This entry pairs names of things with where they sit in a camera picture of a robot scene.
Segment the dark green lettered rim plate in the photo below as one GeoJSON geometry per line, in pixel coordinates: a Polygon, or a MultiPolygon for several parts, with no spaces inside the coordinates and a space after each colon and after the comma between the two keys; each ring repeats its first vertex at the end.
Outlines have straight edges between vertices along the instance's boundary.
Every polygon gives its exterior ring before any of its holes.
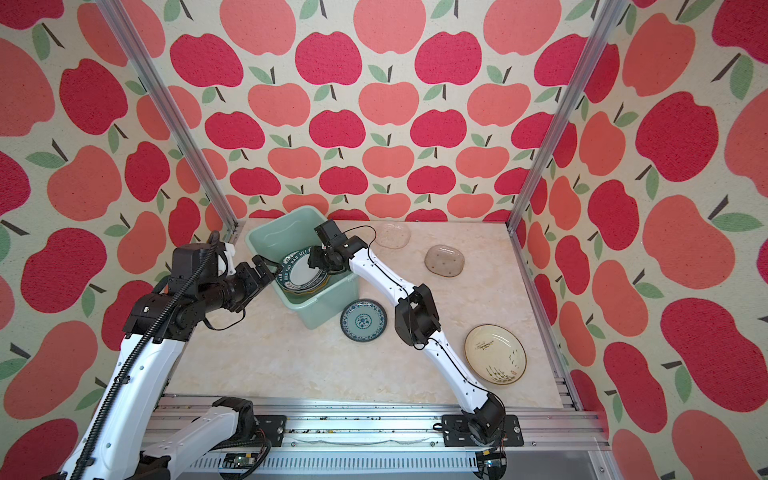
{"type": "Polygon", "coordinates": [[[327,283],[328,273],[309,265],[311,250],[312,247],[305,247],[283,258],[276,282],[284,291],[296,295],[308,294],[327,283]]]}

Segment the blue green patterned plate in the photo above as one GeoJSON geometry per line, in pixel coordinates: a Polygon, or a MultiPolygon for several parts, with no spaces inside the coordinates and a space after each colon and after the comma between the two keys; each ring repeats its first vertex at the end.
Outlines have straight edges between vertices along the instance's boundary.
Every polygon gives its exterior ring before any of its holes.
{"type": "Polygon", "coordinates": [[[340,316],[342,333],[350,340],[367,343],[379,338],[388,324],[382,305],[371,299],[360,299],[345,307],[340,316]]]}

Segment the cream plate with grass motif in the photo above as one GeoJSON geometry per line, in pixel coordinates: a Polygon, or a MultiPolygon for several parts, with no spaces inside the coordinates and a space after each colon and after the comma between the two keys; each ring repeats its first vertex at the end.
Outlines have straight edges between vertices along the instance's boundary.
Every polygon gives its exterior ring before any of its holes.
{"type": "Polygon", "coordinates": [[[527,369],[523,344],[513,333],[498,325],[473,328],[465,338],[464,351],[471,369],[494,385],[512,385],[527,369]]]}

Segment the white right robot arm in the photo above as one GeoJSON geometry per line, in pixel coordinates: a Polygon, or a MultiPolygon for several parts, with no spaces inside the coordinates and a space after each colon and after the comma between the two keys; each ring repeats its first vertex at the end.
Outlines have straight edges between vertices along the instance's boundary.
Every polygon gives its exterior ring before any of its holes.
{"type": "Polygon", "coordinates": [[[450,345],[431,289],[398,275],[366,241],[348,236],[333,220],[316,226],[315,233],[320,244],[311,248],[309,265],[329,274],[352,272],[383,294],[394,307],[398,337],[407,346],[425,352],[443,375],[474,441],[480,446],[499,445],[505,436],[505,405],[481,385],[450,345]]]}

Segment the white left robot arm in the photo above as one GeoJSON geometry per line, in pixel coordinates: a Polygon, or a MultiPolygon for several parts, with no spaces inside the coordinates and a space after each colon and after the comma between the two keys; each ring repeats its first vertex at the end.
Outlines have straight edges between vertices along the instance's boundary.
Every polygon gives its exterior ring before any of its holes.
{"type": "Polygon", "coordinates": [[[170,439],[142,441],[172,371],[199,324],[218,310],[243,314],[282,265],[261,255],[235,263],[234,247],[213,232],[178,247],[171,271],[136,301],[120,354],[97,410],[58,479],[175,479],[218,447],[269,447],[249,400],[222,397],[170,439]]]}

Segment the clear ribbed glass plate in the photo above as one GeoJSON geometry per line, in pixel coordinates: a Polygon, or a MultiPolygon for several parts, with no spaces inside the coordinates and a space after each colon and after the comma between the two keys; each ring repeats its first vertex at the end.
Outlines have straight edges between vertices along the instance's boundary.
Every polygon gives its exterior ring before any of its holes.
{"type": "Polygon", "coordinates": [[[381,223],[375,230],[375,243],[383,248],[402,249],[411,239],[411,230],[404,223],[381,223]]]}

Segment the smoky glass dotted plate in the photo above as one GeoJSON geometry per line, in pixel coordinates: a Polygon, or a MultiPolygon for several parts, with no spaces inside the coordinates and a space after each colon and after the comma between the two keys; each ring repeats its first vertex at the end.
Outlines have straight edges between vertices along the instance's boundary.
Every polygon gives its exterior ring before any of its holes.
{"type": "Polygon", "coordinates": [[[459,276],[465,262],[465,256],[460,250],[442,244],[430,247],[424,257],[425,267],[430,272],[446,278],[459,276]]]}

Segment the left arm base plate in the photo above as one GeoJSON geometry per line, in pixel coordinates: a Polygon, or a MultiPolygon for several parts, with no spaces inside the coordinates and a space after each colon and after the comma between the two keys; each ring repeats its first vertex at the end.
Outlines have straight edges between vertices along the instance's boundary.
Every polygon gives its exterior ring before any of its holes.
{"type": "Polygon", "coordinates": [[[285,415],[255,415],[245,425],[244,445],[261,447],[269,441],[272,448],[283,444],[287,417],[285,415]]]}

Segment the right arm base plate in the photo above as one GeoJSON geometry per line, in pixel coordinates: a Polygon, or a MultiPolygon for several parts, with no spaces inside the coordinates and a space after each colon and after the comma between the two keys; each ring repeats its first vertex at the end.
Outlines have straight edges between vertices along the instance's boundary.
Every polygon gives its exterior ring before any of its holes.
{"type": "Polygon", "coordinates": [[[467,415],[443,415],[433,429],[443,436],[446,447],[522,447],[525,444],[519,419],[506,415],[490,427],[467,415]]]}

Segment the aluminium front rail frame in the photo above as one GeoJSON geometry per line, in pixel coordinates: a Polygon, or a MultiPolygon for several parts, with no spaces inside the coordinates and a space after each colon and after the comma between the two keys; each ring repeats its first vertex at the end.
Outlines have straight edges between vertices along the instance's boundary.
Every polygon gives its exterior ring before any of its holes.
{"type": "MultiPolygon", "coordinates": [[[[447,446],[435,426],[454,405],[256,398],[254,412],[276,439],[256,479],[471,479],[479,448],[447,446]]],[[[513,408],[508,479],[619,479],[596,414],[513,408]]]]}

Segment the left aluminium corner post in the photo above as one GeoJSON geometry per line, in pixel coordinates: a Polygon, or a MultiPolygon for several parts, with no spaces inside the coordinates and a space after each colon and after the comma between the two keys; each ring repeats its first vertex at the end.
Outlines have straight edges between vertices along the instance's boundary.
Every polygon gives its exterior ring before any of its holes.
{"type": "Polygon", "coordinates": [[[177,146],[223,222],[222,238],[233,243],[239,234],[239,221],[226,199],[204,154],[194,140],[181,110],[176,104],[145,48],[121,1],[96,1],[110,30],[137,72],[153,103],[168,126],[177,146]]]}

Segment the aluminium corner post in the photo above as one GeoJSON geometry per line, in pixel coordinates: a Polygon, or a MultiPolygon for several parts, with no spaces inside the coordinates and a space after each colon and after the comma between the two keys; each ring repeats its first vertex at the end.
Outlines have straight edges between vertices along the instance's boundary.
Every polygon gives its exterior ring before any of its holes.
{"type": "Polygon", "coordinates": [[[534,156],[522,191],[515,200],[514,208],[507,222],[507,232],[510,237],[515,233],[526,208],[530,206],[532,196],[542,178],[544,169],[553,158],[554,149],[559,144],[570,121],[571,113],[577,108],[580,100],[586,99],[586,94],[584,93],[586,85],[594,73],[613,31],[620,22],[623,11],[629,4],[630,2],[625,0],[601,2],[602,9],[597,14],[594,26],[587,37],[585,47],[566,86],[563,98],[558,103],[557,110],[553,115],[542,145],[534,156]]]}
{"type": "Polygon", "coordinates": [[[110,30],[137,72],[153,103],[168,126],[177,146],[223,222],[222,238],[233,243],[239,234],[239,221],[226,199],[204,154],[194,140],[181,110],[176,104],[145,48],[121,1],[96,1],[110,30]]]}

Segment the right aluminium corner post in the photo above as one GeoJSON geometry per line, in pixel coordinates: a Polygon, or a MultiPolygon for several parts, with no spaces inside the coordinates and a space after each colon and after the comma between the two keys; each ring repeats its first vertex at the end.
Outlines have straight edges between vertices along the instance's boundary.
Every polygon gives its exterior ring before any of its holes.
{"type": "Polygon", "coordinates": [[[602,9],[597,14],[594,26],[587,37],[585,47],[566,86],[563,98],[558,103],[557,110],[553,115],[542,145],[534,156],[522,191],[515,200],[514,208],[507,222],[507,232],[510,237],[515,233],[526,208],[530,206],[532,196],[542,178],[544,169],[553,158],[554,149],[559,144],[570,121],[571,113],[577,108],[580,100],[586,99],[586,94],[584,93],[586,85],[594,73],[613,31],[620,22],[623,11],[629,4],[630,2],[625,0],[601,2],[602,9]]]}

